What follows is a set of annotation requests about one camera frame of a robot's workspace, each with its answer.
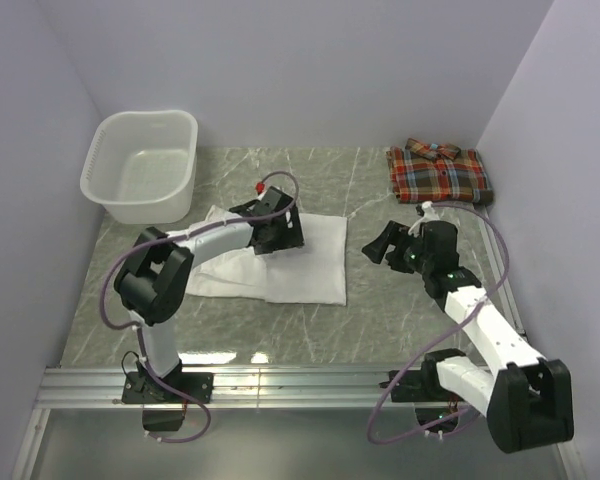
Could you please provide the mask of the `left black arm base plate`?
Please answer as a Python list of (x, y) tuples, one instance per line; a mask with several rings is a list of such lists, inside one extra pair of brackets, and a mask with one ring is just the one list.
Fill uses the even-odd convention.
[[(120, 403), (142, 409), (142, 427), (148, 436), (164, 443), (186, 443), (204, 436), (211, 427), (214, 375), (210, 372), (172, 372), (155, 379), (144, 368), (125, 374)], [(188, 437), (174, 437), (187, 414), (197, 407), (202, 426)]]

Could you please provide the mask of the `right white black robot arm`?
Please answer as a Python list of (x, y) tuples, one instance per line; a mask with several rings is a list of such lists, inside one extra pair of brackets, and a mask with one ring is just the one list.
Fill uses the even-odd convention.
[(429, 348), (418, 355), (418, 370), (391, 371), (383, 388), (394, 403), (471, 405), (504, 453), (572, 440), (569, 369), (546, 359), (511, 327), (478, 277), (461, 266), (457, 236), (457, 228), (442, 220), (417, 228), (391, 221), (362, 252), (374, 264), (419, 274), (427, 295), (462, 328), (486, 365), (475, 365), (456, 348)]

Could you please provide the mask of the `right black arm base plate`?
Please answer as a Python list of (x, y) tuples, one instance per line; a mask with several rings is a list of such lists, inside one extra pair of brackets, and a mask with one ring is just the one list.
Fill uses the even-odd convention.
[[(431, 374), (421, 370), (409, 370), (391, 390), (392, 403), (441, 403), (440, 407), (415, 408), (415, 417), (419, 425), (425, 425), (461, 410), (460, 397), (440, 387)], [(475, 420), (475, 415), (470, 411), (469, 419), (462, 420), (454, 417), (427, 429), (428, 433), (438, 436), (448, 436), (461, 432)]]

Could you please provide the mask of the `white long sleeve shirt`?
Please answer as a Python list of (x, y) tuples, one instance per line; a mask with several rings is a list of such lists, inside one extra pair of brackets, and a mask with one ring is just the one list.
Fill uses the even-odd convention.
[(186, 293), (344, 306), (347, 219), (302, 213), (300, 223), (303, 247), (265, 255), (251, 248), (223, 253), (192, 269)]

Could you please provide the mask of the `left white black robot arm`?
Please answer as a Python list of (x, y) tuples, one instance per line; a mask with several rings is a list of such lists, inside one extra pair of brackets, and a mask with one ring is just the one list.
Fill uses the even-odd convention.
[(180, 309), (191, 271), (222, 254), (250, 248), (257, 255), (301, 248), (304, 236), (297, 197), (264, 187), (256, 199), (184, 233), (146, 229), (114, 280), (114, 290), (137, 331), (138, 369), (159, 402), (175, 399), (182, 386), (172, 319)]

